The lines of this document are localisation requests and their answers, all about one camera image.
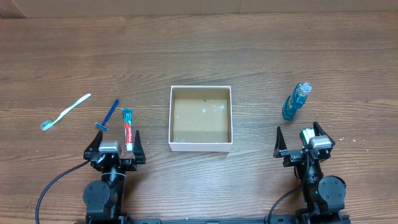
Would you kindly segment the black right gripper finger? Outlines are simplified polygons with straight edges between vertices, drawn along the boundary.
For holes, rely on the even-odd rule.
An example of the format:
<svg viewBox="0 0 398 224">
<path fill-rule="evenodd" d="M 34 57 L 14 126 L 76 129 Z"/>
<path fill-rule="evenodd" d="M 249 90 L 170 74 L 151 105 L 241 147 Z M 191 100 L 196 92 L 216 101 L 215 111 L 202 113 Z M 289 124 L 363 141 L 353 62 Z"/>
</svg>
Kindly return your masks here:
<svg viewBox="0 0 398 224">
<path fill-rule="evenodd" d="M 329 135 L 322 129 L 322 127 L 319 125 L 319 123 L 317 121 L 313 122 L 313 129 L 315 131 L 315 136 L 328 136 Z M 335 141 L 331 138 L 330 141 L 332 142 L 332 147 L 331 148 L 327 148 L 327 149 L 333 149 L 333 146 L 335 145 Z"/>
<path fill-rule="evenodd" d="M 275 158 L 284 157 L 287 153 L 287 146 L 280 126 L 277 127 L 277 136 L 273 156 Z"/>
</svg>

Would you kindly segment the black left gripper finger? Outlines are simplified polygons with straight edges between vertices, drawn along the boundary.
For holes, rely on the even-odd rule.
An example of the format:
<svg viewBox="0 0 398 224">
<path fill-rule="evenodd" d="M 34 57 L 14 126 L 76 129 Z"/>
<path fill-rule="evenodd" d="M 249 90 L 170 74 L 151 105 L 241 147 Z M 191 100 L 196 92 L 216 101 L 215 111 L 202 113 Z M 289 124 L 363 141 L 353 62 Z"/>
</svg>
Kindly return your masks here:
<svg viewBox="0 0 398 224">
<path fill-rule="evenodd" d="M 95 152 L 98 152 L 99 146 L 103 140 L 103 132 L 99 130 L 94 140 L 89 144 L 89 146 L 84 150 L 83 158 L 91 159 Z"/>
<path fill-rule="evenodd" d="M 132 152 L 134 154 L 134 159 L 135 159 L 136 164 L 145 164 L 146 163 L 146 156 L 145 156 L 144 150 L 142 148 L 140 134 L 139 134 L 138 130 L 136 130 L 136 135 L 134 137 Z"/>
</svg>

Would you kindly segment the green white soap bar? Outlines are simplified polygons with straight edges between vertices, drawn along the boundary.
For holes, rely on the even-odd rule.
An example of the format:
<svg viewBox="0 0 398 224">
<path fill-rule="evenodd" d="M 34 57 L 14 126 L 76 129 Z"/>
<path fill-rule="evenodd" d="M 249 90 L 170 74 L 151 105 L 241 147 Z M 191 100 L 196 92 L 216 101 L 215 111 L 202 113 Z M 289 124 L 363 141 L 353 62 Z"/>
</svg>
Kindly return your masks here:
<svg viewBox="0 0 398 224">
<path fill-rule="evenodd" d="M 315 137 L 315 131 L 313 128 L 306 128 L 301 130 L 300 138 L 305 146 L 309 143 L 312 137 Z"/>
</svg>

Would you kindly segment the blue disposable razor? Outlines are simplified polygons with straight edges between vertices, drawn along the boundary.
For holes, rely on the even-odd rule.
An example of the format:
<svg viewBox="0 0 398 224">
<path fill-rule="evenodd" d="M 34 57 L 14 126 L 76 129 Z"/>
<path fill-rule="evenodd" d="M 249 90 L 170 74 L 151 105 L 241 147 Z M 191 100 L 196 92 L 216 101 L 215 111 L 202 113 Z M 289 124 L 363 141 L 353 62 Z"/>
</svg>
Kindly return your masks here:
<svg viewBox="0 0 398 224">
<path fill-rule="evenodd" d="M 106 123 L 109 121 L 110 117 L 112 116 L 112 114 L 114 113 L 115 109 L 117 108 L 119 104 L 119 99 L 116 99 L 112 105 L 112 107 L 109 109 L 108 113 L 106 114 L 106 116 L 104 117 L 104 120 L 101 123 L 95 123 L 95 127 L 104 131 L 104 132 L 108 132 L 109 128 L 106 127 Z"/>
</svg>

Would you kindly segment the blue mouthwash bottle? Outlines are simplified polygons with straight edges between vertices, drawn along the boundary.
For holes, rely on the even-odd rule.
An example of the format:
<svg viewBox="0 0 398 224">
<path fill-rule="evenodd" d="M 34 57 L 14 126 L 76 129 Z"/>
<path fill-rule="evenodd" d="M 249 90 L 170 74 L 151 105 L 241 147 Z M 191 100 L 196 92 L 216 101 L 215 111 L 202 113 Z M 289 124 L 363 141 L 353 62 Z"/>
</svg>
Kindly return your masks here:
<svg viewBox="0 0 398 224">
<path fill-rule="evenodd" d="M 312 91 L 312 86 L 308 82 L 298 83 L 293 93 L 286 99 L 282 116 L 286 120 L 292 120 L 296 112 L 305 104 L 308 94 Z"/>
</svg>

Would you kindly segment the green red toothpaste tube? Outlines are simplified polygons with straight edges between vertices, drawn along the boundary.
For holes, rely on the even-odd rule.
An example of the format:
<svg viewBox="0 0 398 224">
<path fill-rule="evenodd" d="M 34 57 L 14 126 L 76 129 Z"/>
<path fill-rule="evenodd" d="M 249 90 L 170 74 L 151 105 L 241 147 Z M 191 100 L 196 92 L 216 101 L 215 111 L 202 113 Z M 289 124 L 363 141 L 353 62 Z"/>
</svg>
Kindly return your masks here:
<svg viewBox="0 0 398 224">
<path fill-rule="evenodd" d="M 132 134 L 132 110 L 128 108 L 122 109 L 125 131 L 125 142 L 127 152 L 133 151 L 133 134 Z"/>
</svg>

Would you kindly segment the green white toothbrush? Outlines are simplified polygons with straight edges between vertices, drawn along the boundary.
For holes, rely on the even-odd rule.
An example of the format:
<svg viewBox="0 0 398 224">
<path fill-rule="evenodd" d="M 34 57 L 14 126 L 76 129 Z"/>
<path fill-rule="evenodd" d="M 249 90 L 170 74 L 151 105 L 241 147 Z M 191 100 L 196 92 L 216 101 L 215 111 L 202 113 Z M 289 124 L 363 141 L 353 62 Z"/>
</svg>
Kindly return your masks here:
<svg viewBox="0 0 398 224">
<path fill-rule="evenodd" d="M 67 113 L 69 113 L 72 109 L 74 109 L 75 107 L 77 107 L 79 104 L 81 104 L 82 102 L 84 102 L 85 100 L 87 100 L 89 97 L 91 96 L 91 93 L 88 93 L 84 96 L 82 96 L 80 99 L 78 99 L 76 102 L 74 102 L 74 104 L 72 104 L 71 106 L 69 106 L 68 108 L 64 109 L 59 116 L 54 120 L 46 120 L 44 121 L 41 125 L 40 128 L 42 131 L 47 131 L 50 128 L 52 128 L 57 122 L 59 122 Z"/>
</svg>

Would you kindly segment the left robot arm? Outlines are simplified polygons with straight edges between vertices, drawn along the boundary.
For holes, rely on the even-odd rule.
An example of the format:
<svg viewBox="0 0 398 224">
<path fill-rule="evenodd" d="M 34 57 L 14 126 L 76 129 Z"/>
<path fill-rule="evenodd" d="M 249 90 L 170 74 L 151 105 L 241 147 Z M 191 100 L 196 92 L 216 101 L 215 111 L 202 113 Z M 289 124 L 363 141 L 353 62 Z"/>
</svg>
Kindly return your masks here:
<svg viewBox="0 0 398 224">
<path fill-rule="evenodd" d="M 83 192 L 86 204 L 86 223 L 132 223 L 128 213 L 124 213 L 123 198 L 126 172 L 136 171 L 138 164 L 145 164 L 139 131 L 133 140 L 134 158 L 121 158 L 118 141 L 103 140 L 99 131 L 83 153 L 90 166 L 101 172 L 101 179 L 91 182 Z"/>
</svg>

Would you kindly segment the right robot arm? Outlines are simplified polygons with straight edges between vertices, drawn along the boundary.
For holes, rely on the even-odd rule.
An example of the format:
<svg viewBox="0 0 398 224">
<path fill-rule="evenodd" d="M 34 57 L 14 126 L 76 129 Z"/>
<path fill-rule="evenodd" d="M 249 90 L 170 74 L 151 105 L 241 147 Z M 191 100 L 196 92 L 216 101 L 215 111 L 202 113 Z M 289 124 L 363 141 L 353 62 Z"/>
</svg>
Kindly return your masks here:
<svg viewBox="0 0 398 224">
<path fill-rule="evenodd" d="M 324 132 L 315 121 L 314 136 L 304 139 L 305 145 L 294 151 L 289 151 L 280 127 L 277 127 L 277 137 L 273 156 L 283 158 L 284 167 L 293 167 L 300 184 L 281 196 L 273 204 L 265 223 L 296 223 L 296 224 L 349 224 L 348 215 L 342 215 L 345 208 L 346 183 L 337 176 L 324 176 L 320 163 L 331 157 L 334 140 Z M 302 190 L 305 208 L 296 210 L 293 215 L 274 215 L 276 206 L 290 194 Z"/>
</svg>

